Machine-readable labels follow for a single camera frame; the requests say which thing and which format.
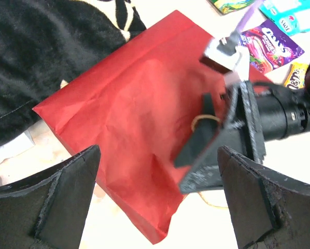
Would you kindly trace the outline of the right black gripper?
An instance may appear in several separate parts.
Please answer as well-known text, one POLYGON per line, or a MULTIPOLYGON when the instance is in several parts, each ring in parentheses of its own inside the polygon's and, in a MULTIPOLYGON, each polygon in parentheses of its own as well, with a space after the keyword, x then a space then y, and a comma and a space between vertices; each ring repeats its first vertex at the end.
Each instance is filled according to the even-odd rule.
POLYGON ((174 160, 174 167, 190 166, 179 182, 181 193, 220 189, 223 183, 218 166, 218 148, 228 146, 249 159, 262 163, 264 135, 255 92, 250 81, 226 87, 227 113, 223 128, 217 131, 212 96, 202 95, 202 118, 192 121, 192 134, 174 160))

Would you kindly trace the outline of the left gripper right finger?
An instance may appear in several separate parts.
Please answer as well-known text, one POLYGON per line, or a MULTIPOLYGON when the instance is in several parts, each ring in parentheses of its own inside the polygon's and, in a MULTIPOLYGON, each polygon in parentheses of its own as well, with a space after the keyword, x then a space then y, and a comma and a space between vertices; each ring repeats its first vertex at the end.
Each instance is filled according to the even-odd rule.
POLYGON ((227 146, 217 158, 238 248, 310 248, 310 184, 227 146))

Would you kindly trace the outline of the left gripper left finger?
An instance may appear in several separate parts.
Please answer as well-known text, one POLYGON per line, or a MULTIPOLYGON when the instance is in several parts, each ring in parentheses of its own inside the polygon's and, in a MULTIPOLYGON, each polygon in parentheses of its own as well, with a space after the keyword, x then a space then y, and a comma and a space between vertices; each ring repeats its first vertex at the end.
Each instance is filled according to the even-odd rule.
POLYGON ((101 152, 92 145, 0 187, 0 248, 78 248, 101 152))

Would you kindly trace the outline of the red brown paper bag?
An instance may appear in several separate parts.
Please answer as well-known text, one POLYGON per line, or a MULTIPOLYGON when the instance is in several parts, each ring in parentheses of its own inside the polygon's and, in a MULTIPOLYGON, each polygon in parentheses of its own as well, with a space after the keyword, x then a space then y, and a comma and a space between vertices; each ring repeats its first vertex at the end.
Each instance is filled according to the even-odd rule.
POLYGON ((184 198, 187 168, 173 160, 203 94, 223 116, 223 76, 199 61, 209 40, 173 11, 34 107, 71 154, 100 147, 97 183, 152 244, 167 236, 184 198))

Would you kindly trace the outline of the yellow m&m's packet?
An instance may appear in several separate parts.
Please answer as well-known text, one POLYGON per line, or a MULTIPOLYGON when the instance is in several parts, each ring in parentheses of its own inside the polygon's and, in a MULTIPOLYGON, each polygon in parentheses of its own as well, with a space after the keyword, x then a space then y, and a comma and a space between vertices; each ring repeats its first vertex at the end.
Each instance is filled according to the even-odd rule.
POLYGON ((293 62, 290 72, 284 81, 284 86, 291 90, 303 89, 305 86, 305 75, 308 64, 293 62))

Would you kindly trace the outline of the green yellow snack packet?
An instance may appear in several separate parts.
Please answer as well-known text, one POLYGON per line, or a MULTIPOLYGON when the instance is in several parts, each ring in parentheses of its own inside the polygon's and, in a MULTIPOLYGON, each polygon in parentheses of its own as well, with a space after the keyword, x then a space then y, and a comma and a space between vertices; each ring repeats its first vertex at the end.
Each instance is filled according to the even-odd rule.
POLYGON ((209 0, 215 9, 222 15, 236 12, 238 10, 249 7, 254 0, 209 0))

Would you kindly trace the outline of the black floral pillow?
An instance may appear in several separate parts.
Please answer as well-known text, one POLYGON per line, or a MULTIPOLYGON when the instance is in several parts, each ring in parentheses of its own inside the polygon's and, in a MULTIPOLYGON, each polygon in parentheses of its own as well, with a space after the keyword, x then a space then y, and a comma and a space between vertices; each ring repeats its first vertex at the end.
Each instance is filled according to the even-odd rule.
POLYGON ((131 1, 0 1, 0 146, 33 107, 145 30, 131 1))

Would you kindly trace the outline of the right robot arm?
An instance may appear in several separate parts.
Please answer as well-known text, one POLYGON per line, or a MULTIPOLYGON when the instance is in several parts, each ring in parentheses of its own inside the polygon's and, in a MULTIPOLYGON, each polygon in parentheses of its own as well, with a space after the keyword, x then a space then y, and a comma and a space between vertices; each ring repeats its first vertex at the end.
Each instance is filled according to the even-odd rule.
POLYGON ((261 163, 265 142, 310 132, 310 65, 299 90, 257 82, 266 87, 257 94, 254 84, 242 82, 224 94, 227 112, 222 120, 215 117, 210 94, 203 95, 202 114, 192 122, 193 132, 174 160, 176 168, 190 170, 179 183, 183 194, 223 187, 217 151, 228 146, 247 158, 261 163))

